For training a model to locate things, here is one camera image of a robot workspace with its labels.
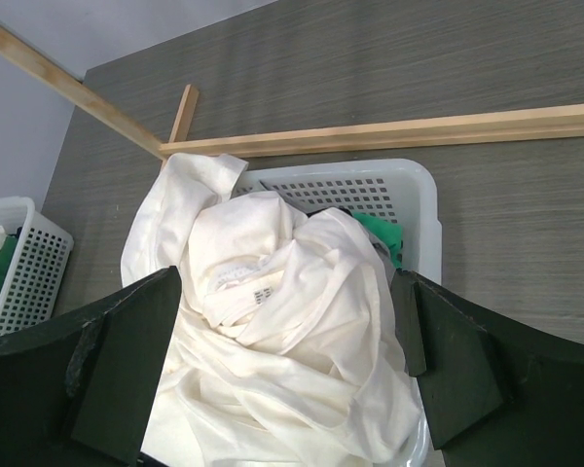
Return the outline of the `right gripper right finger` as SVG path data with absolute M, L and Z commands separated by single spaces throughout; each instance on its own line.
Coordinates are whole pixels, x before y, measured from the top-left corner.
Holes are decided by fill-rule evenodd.
M 396 336 L 448 466 L 584 466 L 584 344 L 473 304 L 413 271 Z

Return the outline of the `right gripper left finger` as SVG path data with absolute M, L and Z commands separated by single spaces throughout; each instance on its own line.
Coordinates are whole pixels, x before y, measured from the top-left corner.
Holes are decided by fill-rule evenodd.
M 157 466 L 141 446 L 179 308 L 177 268 L 0 337 L 0 466 Z

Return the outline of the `green tank top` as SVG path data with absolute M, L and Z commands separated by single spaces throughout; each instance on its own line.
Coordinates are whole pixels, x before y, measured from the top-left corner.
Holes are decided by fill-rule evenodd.
M 352 212 L 352 217 L 388 249 L 391 262 L 397 269 L 401 269 L 404 246 L 402 228 L 398 224 L 361 212 Z

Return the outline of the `black tank top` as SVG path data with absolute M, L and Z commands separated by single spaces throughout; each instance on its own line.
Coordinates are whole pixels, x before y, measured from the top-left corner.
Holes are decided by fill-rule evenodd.
M 342 211 L 344 214 L 346 214 L 349 218 L 353 219 L 356 223 L 356 225 L 359 227 L 359 229 L 365 233 L 366 237 L 369 239 L 369 241 L 376 247 L 379 249 L 379 253 L 381 255 L 383 255 L 385 258 L 389 259 L 390 263 L 393 265 L 393 263 L 390 260 L 389 257 L 389 252 L 388 249 L 371 233 L 369 233 L 357 220 L 355 220 L 352 217 L 352 212 L 358 212 L 358 211 L 351 211 L 348 210 L 346 208 L 343 207 L 338 207 L 339 211 Z

